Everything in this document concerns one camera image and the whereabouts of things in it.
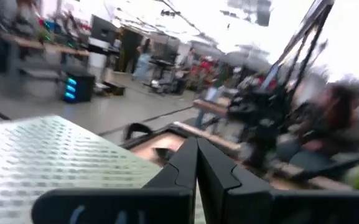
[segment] perforated metal surface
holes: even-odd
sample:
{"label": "perforated metal surface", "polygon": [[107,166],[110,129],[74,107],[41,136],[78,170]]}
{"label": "perforated metal surface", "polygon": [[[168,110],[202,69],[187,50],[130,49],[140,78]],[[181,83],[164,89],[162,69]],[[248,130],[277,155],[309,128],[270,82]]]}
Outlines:
{"label": "perforated metal surface", "polygon": [[[140,188],[160,169],[58,116],[0,123],[0,223],[31,224],[31,206],[48,190]],[[197,208],[205,223],[199,195]]]}

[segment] gray floor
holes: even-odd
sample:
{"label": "gray floor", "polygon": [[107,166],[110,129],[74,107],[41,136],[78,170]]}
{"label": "gray floor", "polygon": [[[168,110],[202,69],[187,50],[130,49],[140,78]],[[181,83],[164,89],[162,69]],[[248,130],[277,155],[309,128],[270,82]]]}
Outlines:
{"label": "gray floor", "polygon": [[[92,72],[98,73],[99,70],[93,69]],[[125,96],[94,97],[91,103],[69,105],[57,99],[57,87],[54,83],[27,82],[26,94],[13,98],[5,93],[9,83],[0,76],[0,113],[10,119],[56,114],[96,134],[111,133],[129,123],[165,114],[170,115],[153,119],[147,124],[157,129],[197,115],[196,110],[187,110],[192,105],[192,92],[186,92],[180,99],[173,96],[162,97],[149,93],[140,83],[131,81],[130,74],[119,74],[115,81],[127,87]],[[105,137],[119,143],[121,133],[119,137],[114,135],[117,134]]]}

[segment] person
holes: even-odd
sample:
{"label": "person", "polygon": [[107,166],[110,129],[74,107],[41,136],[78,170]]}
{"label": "person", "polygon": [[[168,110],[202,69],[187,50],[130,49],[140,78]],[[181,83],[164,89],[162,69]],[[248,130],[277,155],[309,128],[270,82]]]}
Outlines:
{"label": "person", "polygon": [[[219,88],[217,88],[216,92],[212,95],[212,96],[209,96],[207,93],[207,98],[205,100],[207,101],[211,101],[211,102],[216,102],[218,101],[218,99],[222,96],[222,94],[225,92],[225,90],[228,88],[228,85],[229,85],[230,81],[229,80],[226,80],[222,86],[220,86]],[[196,117],[196,120],[195,120],[195,124],[194,126],[200,130],[205,130],[203,128],[203,118],[204,116],[207,114],[206,111],[204,110],[200,110],[198,112],[198,116]],[[217,133],[217,130],[218,129],[218,122],[214,123],[213,124],[213,127],[212,127],[212,134],[216,134]]]}
{"label": "person", "polygon": [[37,35],[39,13],[32,0],[0,0],[0,11],[6,24],[15,25],[16,29],[30,36]]}
{"label": "person", "polygon": [[193,66],[193,60],[194,60],[194,53],[195,49],[193,47],[190,48],[188,54],[182,59],[182,61],[178,64],[178,71],[181,72],[182,77],[177,77],[177,86],[174,91],[177,95],[181,96],[184,94],[184,91],[186,89],[187,84],[187,75],[192,69]]}
{"label": "person", "polygon": [[146,39],[142,47],[140,47],[140,56],[136,63],[135,72],[132,80],[140,80],[141,82],[146,81],[147,71],[149,70],[149,61],[151,59],[151,41]]}
{"label": "person", "polygon": [[[332,156],[357,150],[359,139],[343,137],[353,124],[355,100],[349,88],[328,86],[309,102],[311,113],[296,131],[298,138],[278,144],[276,157],[305,170],[317,170],[329,166],[333,162]],[[302,137],[311,130],[324,134],[317,139],[302,141]]]}

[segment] blue light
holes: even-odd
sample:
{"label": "blue light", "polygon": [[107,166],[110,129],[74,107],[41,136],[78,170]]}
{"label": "blue light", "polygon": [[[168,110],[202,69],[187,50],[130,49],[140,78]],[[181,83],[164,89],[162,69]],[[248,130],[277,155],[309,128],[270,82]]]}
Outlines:
{"label": "blue light", "polygon": [[68,82],[68,84],[71,84],[71,85],[77,85],[77,82],[72,78],[68,78],[67,82]]}
{"label": "blue light", "polygon": [[75,99],[75,96],[74,96],[73,94],[71,94],[71,93],[65,93],[65,96],[66,96],[67,98],[70,98],[71,100],[74,100],[74,99]]}
{"label": "blue light", "polygon": [[75,93],[75,88],[72,87],[71,85],[67,85],[67,86],[66,86],[66,89],[67,89],[68,91],[72,92],[72,93]]}

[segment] concrete floor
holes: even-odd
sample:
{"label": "concrete floor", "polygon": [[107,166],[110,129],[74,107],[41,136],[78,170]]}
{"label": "concrete floor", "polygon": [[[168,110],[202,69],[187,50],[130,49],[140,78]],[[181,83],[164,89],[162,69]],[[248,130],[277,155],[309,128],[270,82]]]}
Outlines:
{"label": "concrete floor", "polygon": [[[100,70],[94,68],[91,72],[98,74]],[[126,87],[124,96],[94,97],[90,103],[69,105],[57,99],[54,83],[27,82],[27,94],[13,98],[4,93],[8,83],[0,76],[0,113],[9,119],[56,114],[116,144],[121,142],[121,130],[129,123],[148,121],[147,125],[158,129],[197,115],[197,110],[190,109],[192,92],[185,92],[181,99],[162,97],[149,93],[125,73],[117,74],[115,81]]]}

